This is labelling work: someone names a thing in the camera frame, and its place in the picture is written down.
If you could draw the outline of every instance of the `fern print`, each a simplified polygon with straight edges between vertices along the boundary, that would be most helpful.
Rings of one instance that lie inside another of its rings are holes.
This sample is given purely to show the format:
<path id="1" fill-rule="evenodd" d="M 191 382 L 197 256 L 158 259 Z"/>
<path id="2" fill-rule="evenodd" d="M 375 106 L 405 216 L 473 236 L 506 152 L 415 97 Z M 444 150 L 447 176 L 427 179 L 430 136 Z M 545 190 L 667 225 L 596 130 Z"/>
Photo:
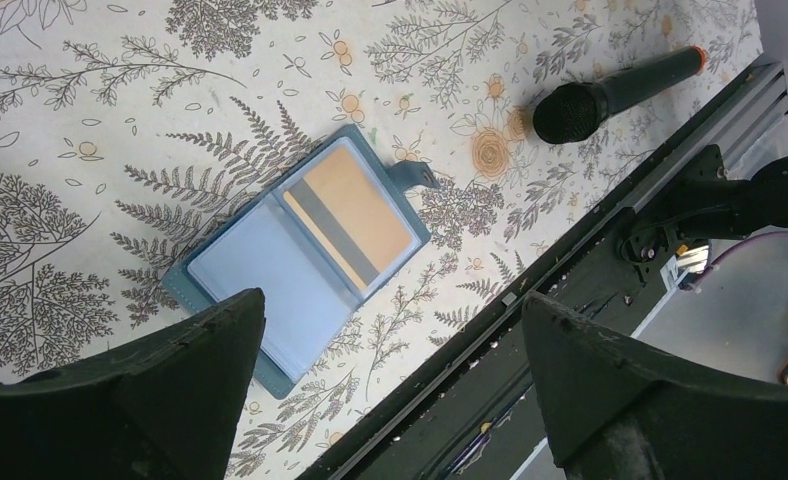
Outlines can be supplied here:
<path id="1" fill-rule="evenodd" d="M 365 53 L 382 82 L 408 82 L 415 73 L 435 93 L 432 102 L 448 108 L 459 101 L 465 63 L 476 63 L 506 40 L 500 10 L 480 15 L 461 1 L 439 1 L 428 7 L 433 17 L 412 13 L 395 16 L 390 34 L 369 46 Z"/>
<path id="2" fill-rule="evenodd" d="M 344 328 L 329 342 L 323 355 L 312 365 L 310 373 L 317 375 L 324 370 L 329 370 L 329 362 L 347 355 L 358 353 L 365 347 L 362 340 L 362 319 L 353 315 L 347 320 Z"/>
<path id="3" fill-rule="evenodd" d="M 368 346 L 375 352 L 365 382 L 365 399 L 369 396 L 370 377 L 373 372 L 382 368 L 393 355 L 409 348 L 409 344 L 400 339 L 397 332 L 409 323 L 422 321 L 423 313 L 417 307 L 423 302 L 433 300 L 438 295 L 433 287 L 435 282 L 455 272 L 457 267 L 458 258 L 452 253 L 445 253 L 439 259 L 438 265 L 430 263 L 421 272 L 417 286 L 411 293 L 407 293 L 404 286 L 397 286 L 391 299 L 394 305 L 391 315 L 376 315 L 369 329 Z"/>
<path id="4" fill-rule="evenodd" d="M 495 291 L 500 288 L 500 282 L 492 282 L 489 278 L 483 278 L 472 282 L 460 283 L 456 285 L 456 288 L 469 290 L 482 297 L 483 300 L 488 300 L 492 298 Z"/>
<path id="5" fill-rule="evenodd" d="M 169 133 L 168 138 L 199 147 L 216 164 L 202 172 L 194 167 L 147 171 L 131 165 L 124 171 L 135 182 L 164 197 L 164 203 L 133 204 L 122 200 L 117 207 L 149 225 L 159 234 L 152 239 L 134 238 L 120 232 L 111 237 L 123 250 L 138 257 L 144 266 L 118 273 L 134 283 L 122 296 L 130 303 L 135 328 L 160 308 L 176 310 L 178 303 L 161 286 L 167 271 L 196 246 L 237 214 L 263 188 L 279 178 L 317 144 L 294 123 L 281 102 L 282 134 L 268 125 L 246 103 L 232 97 L 250 124 L 248 139 L 236 141 L 231 133 Z"/>
<path id="6" fill-rule="evenodd" d="M 459 329 L 470 321 L 472 318 L 471 313 L 476 314 L 477 311 L 477 308 L 474 308 L 473 312 L 471 312 L 470 306 L 459 307 L 458 310 L 453 310 L 450 313 L 435 312 L 435 319 L 442 325 Z"/>
<path id="7" fill-rule="evenodd" d="M 435 311 L 433 316 L 435 320 L 447 328 L 455 329 L 457 332 L 464 330 L 465 326 L 475 317 L 480 309 L 485 308 L 486 305 L 491 303 L 504 288 L 509 286 L 515 279 L 521 276 L 526 270 L 520 254 L 515 251 L 515 264 L 509 265 L 499 255 L 494 252 L 490 253 L 494 263 L 497 264 L 497 270 L 500 271 L 500 280 L 492 280 L 490 278 L 482 278 L 471 282 L 460 283 L 456 288 L 473 292 L 479 296 L 483 301 L 481 305 L 459 307 L 450 312 Z M 440 347 L 447 343 L 452 335 L 436 335 L 436 331 L 427 336 L 427 340 L 436 347 Z"/>
<path id="8" fill-rule="evenodd" d="M 92 224 L 43 185 L 0 173 L 0 367 L 22 377 L 71 363 L 111 333 L 108 280 L 44 262 Z"/>
<path id="9" fill-rule="evenodd" d="M 615 185 L 620 183 L 621 180 L 626 178 L 627 174 L 635 167 L 641 164 L 647 157 L 654 152 L 654 149 L 645 150 L 639 153 L 628 152 L 626 149 L 621 148 L 615 152 L 615 159 L 619 160 L 621 164 L 616 168 L 604 168 L 598 172 L 600 178 L 606 180 L 606 187 L 604 191 L 610 191 Z"/>
<path id="10" fill-rule="evenodd" d="M 584 179 L 591 180 L 594 178 L 595 170 L 600 165 L 600 158 L 603 156 L 605 149 L 609 147 L 611 140 L 614 140 L 613 136 L 610 136 L 608 129 L 603 128 L 595 132 L 587 140 L 577 144 L 577 154 L 583 165 L 585 165 L 582 171 Z"/>
<path id="11" fill-rule="evenodd" d="M 609 46 L 613 50 L 622 50 L 634 41 L 648 41 L 649 36 L 652 36 L 650 34 L 654 32 L 659 33 L 661 31 L 661 33 L 664 34 L 667 31 L 668 34 L 670 34 L 670 30 L 673 26 L 668 28 L 656 28 L 659 26 L 660 18 L 663 20 L 667 18 L 665 22 L 673 25 L 671 16 L 667 14 L 663 15 L 662 0 L 653 0 L 651 3 L 652 5 L 644 8 L 633 7 L 632 10 L 634 15 L 624 20 L 623 28 L 617 28 L 609 33 Z"/>
<path id="12" fill-rule="evenodd" d="M 156 72 L 168 74 L 159 77 L 152 87 L 153 105 L 159 107 L 173 96 L 177 88 L 199 84 L 209 75 L 244 87 L 243 83 L 227 75 L 179 63 L 179 52 L 167 44 L 159 50 L 154 38 L 124 36 L 122 47 L 120 57 L 110 57 L 95 43 L 67 40 L 64 51 L 72 53 L 76 62 L 82 63 L 80 68 L 62 68 L 58 73 L 52 73 L 46 65 L 33 66 L 30 63 L 15 70 L 9 67 L 0 69 L 0 80 L 9 82 L 12 87 L 0 89 L 0 119 L 10 109 L 22 105 L 26 94 L 31 97 L 46 95 L 44 105 L 54 111 L 73 105 L 79 88 L 87 87 L 89 78 L 94 76 L 99 77 L 100 84 L 90 92 L 96 95 L 98 102 L 109 106 L 117 105 L 120 87 L 146 79 Z"/>
<path id="13" fill-rule="evenodd" d="M 450 339 L 453 338 L 453 336 L 452 335 L 443 335 L 443 336 L 430 335 L 430 336 L 428 336 L 426 338 L 427 338 L 427 340 L 429 340 L 429 343 L 435 345 L 437 348 L 441 348 L 441 347 L 444 346 L 445 343 L 449 342 Z"/>
<path id="14" fill-rule="evenodd" d="M 530 230 L 538 221 L 540 213 L 550 214 L 565 199 L 567 190 L 565 182 L 577 174 L 572 163 L 560 163 L 547 170 L 544 180 L 530 183 L 526 193 L 526 201 L 530 202 L 526 208 L 515 208 L 506 218 L 506 229 L 503 236 L 506 241 L 516 238 L 523 230 Z"/>
<path id="15" fill-rule="evenodd" d="M 329 387 L 324 380 L 313 380 L 279 404 L 279 415 L 274 423 L 261 423 L 243 433 L 238 444 L 240 451 L 230 456 L 227 475 L 246 477 L 264 463 L 266 450 L 281 442 L 276 452 L 300 452 L 309 444 L 317 428 L 332 421 L 353 400 L 360 379 L 353 370 L 335 385 Z"/>
<path id="16" fill-rule="evenodd" d="M 253 37 L 260 33 L 259 15 L 278 20 L 311 18 L 317 0 L 173 0 L 167 17 L 167 32 L 178 33 L 183 46 L 207 60 L 231 52 L 236 58 L 248 56 Z"/>
<path id="17" fill-rule="evenodd" d="M 552 46 L 556 49 L 544 50 L 536 57 L 532 71 L 535 81 L 543 82 L 550 75 L 559 75 L 567 70 L 568 63 L 578 62 L 591 48 L 591 34 L 601 27 L 597 17 L 585 14 L 574 18 L 571 27 L 554 28 Z"/>

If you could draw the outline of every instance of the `microphone handle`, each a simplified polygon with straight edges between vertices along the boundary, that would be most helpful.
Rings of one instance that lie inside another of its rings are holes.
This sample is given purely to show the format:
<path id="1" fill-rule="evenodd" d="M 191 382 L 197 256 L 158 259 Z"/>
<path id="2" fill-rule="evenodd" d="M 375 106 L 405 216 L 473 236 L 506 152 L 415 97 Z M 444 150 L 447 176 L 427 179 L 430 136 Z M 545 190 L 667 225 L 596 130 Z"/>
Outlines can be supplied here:
<path id="1" fill-rule="evenodd" d="M 700 47 L 684 47 L 615 72 L 595 83 L 606 97 L 607 117 L 623 112 L 697 74 L 706 63 Z"/>

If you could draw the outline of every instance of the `table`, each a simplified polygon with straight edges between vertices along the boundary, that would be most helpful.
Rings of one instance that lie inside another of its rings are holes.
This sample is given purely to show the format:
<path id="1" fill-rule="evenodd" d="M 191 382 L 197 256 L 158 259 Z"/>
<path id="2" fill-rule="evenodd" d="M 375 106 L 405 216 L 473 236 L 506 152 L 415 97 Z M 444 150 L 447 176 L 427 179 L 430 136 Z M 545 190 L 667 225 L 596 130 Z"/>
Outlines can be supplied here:
<path id="1" fill-rule="evenodd" d="M 162 275 L 340 124 L 442 184 L 294 395 L 251 388 L 233 478 L 299 475 L 761 51 L 750 0 L 114 1 L 0 0 L 0 381 L 187 316 Z M 690 44 L 590 140 L 532 134 L 544 92 Z"/>

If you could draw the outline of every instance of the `microphone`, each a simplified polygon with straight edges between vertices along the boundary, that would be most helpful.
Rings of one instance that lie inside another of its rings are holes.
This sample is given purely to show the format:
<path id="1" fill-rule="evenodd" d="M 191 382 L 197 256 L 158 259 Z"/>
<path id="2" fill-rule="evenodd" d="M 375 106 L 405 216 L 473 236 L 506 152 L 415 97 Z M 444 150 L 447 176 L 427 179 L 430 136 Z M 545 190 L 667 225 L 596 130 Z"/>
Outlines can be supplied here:
<path id="1" fill-rule="evenodd" d="M 706 51 L 684 47 L 594 83 L 562 85 L 535 107 L 535 132 L 554 145 L 580 142 L 609 117 L 699 73 Z"/>

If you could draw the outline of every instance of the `card holder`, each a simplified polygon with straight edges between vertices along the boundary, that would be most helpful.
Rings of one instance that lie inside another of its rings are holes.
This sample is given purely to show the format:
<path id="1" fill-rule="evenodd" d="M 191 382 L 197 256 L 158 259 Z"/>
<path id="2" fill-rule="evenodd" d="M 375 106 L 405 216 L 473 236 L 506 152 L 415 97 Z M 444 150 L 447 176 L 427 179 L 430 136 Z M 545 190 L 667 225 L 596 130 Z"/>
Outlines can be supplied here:
<path id="1" fill-rule="evenodd" d="M 350 314 L 429 241 L 402 189 L 438 184 L 426 164 L 403 163 L 386 170 L 355 126 L 342 127 L 163 285 L 192 312 L 262 288 L 267 327 L 254 378 L 285 398 Z"/>

